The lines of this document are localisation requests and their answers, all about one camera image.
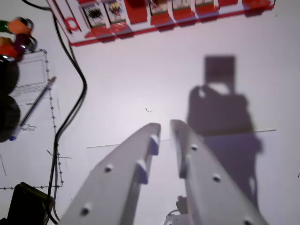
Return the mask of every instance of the small card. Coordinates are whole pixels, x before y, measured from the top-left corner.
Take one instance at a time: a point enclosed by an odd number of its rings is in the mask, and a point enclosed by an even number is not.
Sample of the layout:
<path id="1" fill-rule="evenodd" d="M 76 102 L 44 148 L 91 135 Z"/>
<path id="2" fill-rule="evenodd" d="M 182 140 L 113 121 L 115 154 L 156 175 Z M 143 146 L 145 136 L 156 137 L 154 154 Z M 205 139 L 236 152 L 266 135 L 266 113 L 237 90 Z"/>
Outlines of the small card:
<path id="1" fill-rule="evenodd" d="M 190 8 L 190 0 L 172 0 L 173 11 Z"/>
<path id="2" fill-rule="evenodd" d="M 111 24 L 125 22 L 124 4 L 121 0 L 104 3 Z"/>
<path id="3" fill-rule="evenodd" d="M 168 12 L 167 0 L 149 0 L 152 15 Z"/>
<path id="4" fill-rule="evenodd" d="M 84 6 L 82 7 L 82 10 L 91 28 L 105 26 L 103 17 L 103 13 L 105 12 L 103 12 L 99 3 Z"/>

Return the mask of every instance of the white table surface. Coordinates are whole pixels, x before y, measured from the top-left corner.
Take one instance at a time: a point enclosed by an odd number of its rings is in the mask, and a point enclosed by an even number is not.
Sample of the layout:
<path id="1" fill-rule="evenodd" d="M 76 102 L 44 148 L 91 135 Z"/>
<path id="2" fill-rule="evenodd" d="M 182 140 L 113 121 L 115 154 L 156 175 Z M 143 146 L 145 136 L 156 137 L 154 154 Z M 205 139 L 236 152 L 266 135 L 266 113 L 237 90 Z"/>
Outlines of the white table surface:
<path id="1" fill-rule="evenodd" d="M 46 6 L 45 0 L 32 2 Z M 204 57 L 235 55 L 236 92 L 246 96 L 255 130 L 280 131 L 279 147 L 286 152 L 282 174 L 291 182 L 286 192 L 294 193 L 285 202 L 299 200 L 299 8 L 298 0 L 277 0 L 262 16 L 240 15 L 75 48 L 88 95 L 61 141 L 66 155 L 74 158 L 68 164 L 71 194 L 88 173 L 86 147 L 119 144 L 148 122 L 161 123 L 162 138 L 167 139 L 169 120 L 186 119 L 189 92 L 203 84 Z M 65 118 L 82 82 L 59 44 L 51 13 L 10 0 L 1 2 L 0 15 L 2 20 L 22 16 L 34 22 L 32 35 L 49 52 L 50 70 L 58 77 Z M 283 213 L 286 218 L 295 215 L 294 210 Z"/>

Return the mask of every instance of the red holder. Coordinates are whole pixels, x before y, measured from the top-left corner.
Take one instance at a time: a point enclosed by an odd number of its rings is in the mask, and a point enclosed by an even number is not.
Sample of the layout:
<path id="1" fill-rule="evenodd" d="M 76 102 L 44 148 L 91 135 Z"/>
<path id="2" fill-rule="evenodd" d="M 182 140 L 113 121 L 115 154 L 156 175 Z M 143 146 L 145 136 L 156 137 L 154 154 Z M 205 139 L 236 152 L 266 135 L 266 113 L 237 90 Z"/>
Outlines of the red holder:
<path id="1" fill-rule="evenodd" d="M 219 6 L 229 6 L 229 5 L 236 5 L 238 0 L 219 0 Z"/>
<path id="2" fill-rule="evenodd" d="M 184 8 L 184 9 L 173 11 L 173 16 L 175 20 L 192 17 L 194 15 L 195 13 L 191 10 L 191 8 Z"/>
<path id="3" fill-rule="evenodd" d="M 162 23 L 169 22 L 171 20 L 169 13 L 160 13 L 158 15 L 151 16 L 151 25 L 159 25 Z"/>
<path id="4" fill-rule="evenodd" d="M 145 0 L 125 0 L 125 6 L 131 24 L 147 21 Z"/>
<path id="5" fill-rule="evenodd" d="M 106 26 L 102 26 L 102 27 L 95 27 L 92 28 L 90 30 L 90 32 L 85 35 L 85 38 L 93 38 L 93 37 L 98 37 L 104 34 L 111 34 L 112 31 L 110 29 L 108 29 Z"/>
<path id="6" fill-rule="evenodd" d="M 243 0 L 243 4 L 251 9 L 268 7 L 271 4 L 269 0 Z"/>
<path id="7" fill-rule="evenodd" d="M 129 28 L 129 27 L 128 27 L 127 23 L 125 23 L 125 22 L 119 22 L 119 23 L 116 23 L 116 24 L 111 24 L 111 30 L 114 33 L 124 31 L 127 28 Z"/>
<path id="8" fill-rule="evenodd" d="M 207 13 L 215 13 L 219 11 L 219 8 L 214 5 L 214 3 L 207 4 L 204 6 L 196 6 L 196 12 L 198 14 L 207 14 Z"/>

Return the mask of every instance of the black object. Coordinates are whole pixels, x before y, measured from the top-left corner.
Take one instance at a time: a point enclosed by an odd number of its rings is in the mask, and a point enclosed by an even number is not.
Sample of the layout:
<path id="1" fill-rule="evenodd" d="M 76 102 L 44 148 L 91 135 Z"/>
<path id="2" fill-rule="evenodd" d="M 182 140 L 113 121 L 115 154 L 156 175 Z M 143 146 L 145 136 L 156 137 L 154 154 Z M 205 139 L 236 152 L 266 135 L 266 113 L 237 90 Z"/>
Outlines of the black object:
<path id="1" fill-rule="evenodd" d="M 8 220 L 3 218 L 2 220 L 0 220 L 0 225 L 8 225 Z"/>
<path id="2" fill-rule="evenodd" d="M 15 187 L 7 216 L 7 225 L 30 224 L 46 225 L 49 217 L 46 212 L 47 194 L 22 182 Z M 50 209 L 53 206 L 51 197 Z"/>

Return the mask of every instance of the white paper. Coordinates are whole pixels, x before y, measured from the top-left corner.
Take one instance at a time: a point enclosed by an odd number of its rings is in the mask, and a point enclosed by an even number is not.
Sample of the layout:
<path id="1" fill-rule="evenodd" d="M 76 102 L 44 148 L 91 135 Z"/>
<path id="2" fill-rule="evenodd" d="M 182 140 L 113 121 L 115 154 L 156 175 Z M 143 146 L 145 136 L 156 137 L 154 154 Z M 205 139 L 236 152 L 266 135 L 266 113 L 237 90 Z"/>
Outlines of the white paper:
<path id="1" fill-rule="evenodd" d="M 10 94 L 17 102 L 22 120 L 39 93 L 52 77 L 48 69 L 47 52 L 41 50 L 18 63 L 19 80 Z M 0 144 L 0 218 L 6 217 L 14 187 L 25 182 L 47 192 L 52 164 L 54 136 L 59 122 L 59 105 L 55 84 L 44 95 L 38 106 L 22 127 L 17 139 Z M 59 147 L 60 156 L 63 150 Z M 58 196 L 64 185 L 66 159 L 58 158 Z M 70 200 L 70 194 L 64 201 Z"/>

